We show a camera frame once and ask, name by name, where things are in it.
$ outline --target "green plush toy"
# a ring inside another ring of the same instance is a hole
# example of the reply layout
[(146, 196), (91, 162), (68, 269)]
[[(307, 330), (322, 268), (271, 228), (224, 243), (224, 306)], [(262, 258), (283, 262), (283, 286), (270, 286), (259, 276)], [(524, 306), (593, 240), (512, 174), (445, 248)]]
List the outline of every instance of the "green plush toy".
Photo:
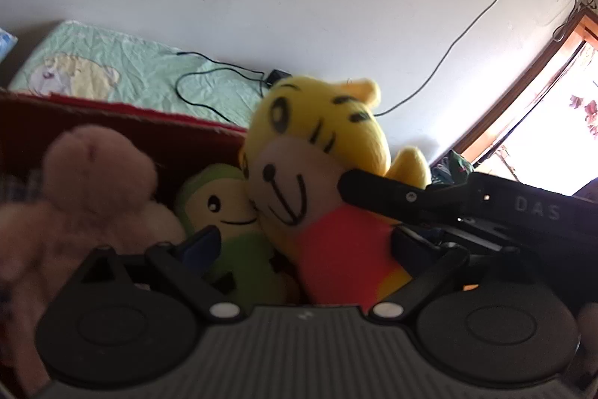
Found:
[(188, 237), (208, 225), (218, 227), (222, 251), (204, 276), (212, 286), (246, 311), (256, 304), (287, 302), (287, 287), (296, 284), (273, 267), (274, 247), (259, 226), (240, 169), (228, 164), (206, 167), (185, 182), (175, 213)]

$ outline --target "tiger plush head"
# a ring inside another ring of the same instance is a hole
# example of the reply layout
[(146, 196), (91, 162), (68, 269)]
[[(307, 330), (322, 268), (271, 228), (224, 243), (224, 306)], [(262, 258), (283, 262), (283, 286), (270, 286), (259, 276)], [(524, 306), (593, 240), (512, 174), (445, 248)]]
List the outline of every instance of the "tiger plush head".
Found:
[(388, 171), (388, 143), (371, 112), (379, 98), (370, 80), (297, 76), (276, 83), (253, 114), (240, 167), (264, 231), (292, 260), (293, 235), (342, 204), (345, 171)]

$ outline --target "power adapter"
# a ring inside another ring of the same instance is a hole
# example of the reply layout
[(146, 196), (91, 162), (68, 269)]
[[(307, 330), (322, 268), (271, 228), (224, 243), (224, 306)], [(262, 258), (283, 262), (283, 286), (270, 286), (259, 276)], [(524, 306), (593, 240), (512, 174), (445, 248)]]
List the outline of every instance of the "power adapter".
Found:
[(287, 73), (286, 71), (272, 70), (270, 74), (266, 77), (264, 83), (268, 88), (272, 88), (272, 85), (274, 85), (278, 80), (282, 80), (283, 78), (289, 77), (292, 77), (292, 75), (290, 73)]

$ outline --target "ribbed gray surface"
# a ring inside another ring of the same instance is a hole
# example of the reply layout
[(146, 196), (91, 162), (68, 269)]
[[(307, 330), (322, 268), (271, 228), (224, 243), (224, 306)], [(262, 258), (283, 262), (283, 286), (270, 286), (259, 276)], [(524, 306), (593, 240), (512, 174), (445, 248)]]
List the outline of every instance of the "ribbed gray surface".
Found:
[(136, 388), (82, 391), (55, 383), (40, 399), (573, 399), (554, 380), (488, 390), (432, 368), (400, 328), (376, 326), (355, 308), (256, 308), (215, 326), (177, 370)]

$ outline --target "black eyebrow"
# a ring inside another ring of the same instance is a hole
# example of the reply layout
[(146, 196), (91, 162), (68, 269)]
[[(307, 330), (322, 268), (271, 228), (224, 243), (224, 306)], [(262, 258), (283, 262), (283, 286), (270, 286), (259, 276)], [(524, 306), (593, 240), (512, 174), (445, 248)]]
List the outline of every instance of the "black eyebrow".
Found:
[(357, 100), (353, 95), (339, 95), (333, 98), (334, 105), (344, 104), (349, 101), (358, 102), (359, 100)]
[(282, 88), (284, 86), (292, 88), (293, 90), (301, 91), (301, 89), (297, 85), (293, 85), (292, 83), (283, 83), (282, 85), (279, 85), (280, 88)]

